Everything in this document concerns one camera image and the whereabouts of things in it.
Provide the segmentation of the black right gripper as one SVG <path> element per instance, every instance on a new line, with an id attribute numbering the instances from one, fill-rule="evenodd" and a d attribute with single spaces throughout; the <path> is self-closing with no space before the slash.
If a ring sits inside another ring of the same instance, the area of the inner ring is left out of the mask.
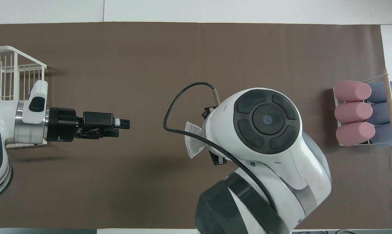
<path id="1" fill-rule="evenodd" d="M 204 118 L 204 122 L 203 122 L 203 128 L 205 127 L 206 123 L 207 123 L 207 119 L 209 114 L 211 114 L 211 112 L 214 110 L 215 108 L 204 108 L 204 112 L 202 113 L 202 117 Z M 208 152 L 211 156 L 211 159 L 213 161 L 213 164 L 215 166 L 219 166 L 219 165 L 226 165 L 227 164 L 227 160 L 225 157 L 223 156 L 219 156 L 217 153 L 214 152 L 214 148 L 212 148 L 210 145 L 207 145 L 208 148 Z"/>

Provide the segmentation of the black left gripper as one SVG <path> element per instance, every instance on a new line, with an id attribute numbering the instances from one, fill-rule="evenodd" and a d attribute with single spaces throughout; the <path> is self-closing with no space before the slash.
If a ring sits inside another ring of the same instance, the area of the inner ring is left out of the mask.
<path id="1" fill-rule="evenodd" d="M 119 137 L 119 129 L 130 129 L 130 120 L 115 119 L 112 113 L 89 111 L 78 117 L 74 109 L 50 108 L 46 140 L 71 142 L 74 138 Z"/>

